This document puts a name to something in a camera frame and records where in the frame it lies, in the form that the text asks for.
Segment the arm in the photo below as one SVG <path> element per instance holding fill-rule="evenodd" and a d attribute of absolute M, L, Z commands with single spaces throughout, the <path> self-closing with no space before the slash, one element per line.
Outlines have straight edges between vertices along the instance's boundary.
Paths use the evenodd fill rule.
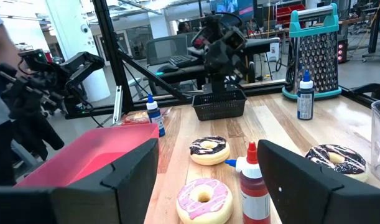
<path fill-rule="evenodd" d="M 0 19 L 0 63 L 4 62 L 17 67 L 19 61 L 18 50 L 10 40 L 3 21 Z"/>

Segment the teal grater handle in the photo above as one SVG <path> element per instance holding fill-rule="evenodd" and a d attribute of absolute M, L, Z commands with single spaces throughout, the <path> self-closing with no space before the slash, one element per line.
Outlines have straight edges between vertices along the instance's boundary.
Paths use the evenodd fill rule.
<path fill-rule="evenodd" d="M 339 30 L 339 18 L 338 18 L 338 6 L 335 3 L 331 3 L 329 6 L 325 6 L 332 8 L 332 11 L 330 14 L 328 14 L 325 19 L 323 26 L 319 27 L 308 27 L 308 28 L 300 28 L 299 23 L 299 12 L 297 10 L 292 11 L 290 15 L 290 26 L 289 26 L 289 37 L 305 37 L 308 35 L 315 35 L 315 34 L 323 34 L 327 32 L 335 32 Z M 315 9 L 306 9 L 301 11 L 301 14 L 311 15 L 313 11 L 316 11 Z"/>

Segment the bottle label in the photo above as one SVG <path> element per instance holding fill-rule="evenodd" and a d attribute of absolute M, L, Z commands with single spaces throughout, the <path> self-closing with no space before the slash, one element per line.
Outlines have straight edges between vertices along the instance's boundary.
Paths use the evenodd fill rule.
<path fill-rule="evenodd" d="M 241 191 L 243 198 L 243 213 L 253 220 L 263 220 L 270 216 L 270 194 L 252 197 Z"/>
<path fill-rule="evenodd" d="M 158 129 L 164 128 L 164 119 L 161 114 L 155 118 L 151 118 L 151 123 L 158 124 Z"/>
<path fill-rule="evenodd" d="M 312 94 L 300 94 L 297 98 L 297 111 L 299 118 L 310 119 L 312 117 L 313 110 L 313 95 Z"/>

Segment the donut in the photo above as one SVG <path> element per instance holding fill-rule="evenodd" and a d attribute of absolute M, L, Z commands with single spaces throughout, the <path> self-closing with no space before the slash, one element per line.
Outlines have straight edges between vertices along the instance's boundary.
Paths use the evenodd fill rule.
<path fill-rule="evenodd" d="M 180 190 L 176 209 L 184 224 L 223 224 L 233 212 L 233 195 L 219 180 L 197 179 Z"/>
<path fill-rule="evenodd" d="M 362 182 L 368 178 L 365 159 L 347 147 L 333 144 L 315 146 L 309 150 L 306 158 Z"/>
<path fill-rule="evenodd" d="M 229 146 L 220 136 L 198 138 L 191 143 L 190 156 L 197 164 L 212 166 L 228 158 Z"/>

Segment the icing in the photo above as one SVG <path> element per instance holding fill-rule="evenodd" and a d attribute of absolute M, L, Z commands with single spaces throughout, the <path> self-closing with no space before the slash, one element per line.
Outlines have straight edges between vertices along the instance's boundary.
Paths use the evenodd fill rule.
<path fill-rule="evenodd" d="M 191 191 L 198 185 L 208 185 L 213 189 L 213 195 L 208 202 L 198 202 L 190 198 Z M 208 212 L 217 212 L 226 202 L 228 189 L 225 184 L 215 179 L 197 179 L 184 186 L 178 193 L 178 204 L 194 219 Z"/>
<path fill-rule="evenodd" d="M 204 141 L 215 142 L 217 143 L 217 146 L 212 149 L 204 148 L 201 146 L 201 143 Z M 220 152 L 221 150 L 223 150 L 226 147 L 226 142 L 227 141 L 224 138 L 219 137 L 219 136 L 208 136 L 204 138 L 199 138 L 191 143 L 190 154 L 191 155 L 194 153 L 198 155 L 214 154 L 216 152 Z"/>
<path fill-rule="evenodd" d="M 332 152 L 343 156 L 345 161 L 343 163 L 334 164 L 329 160 L 328 152 Z M 342 174 L 360 174 L 365 172 L 365 160 L 353 150 L 337 145 L 320 145 L 313 147 L 306 154 L 306 158 L 310 159 L 317 164 L 326 165 Z"/>

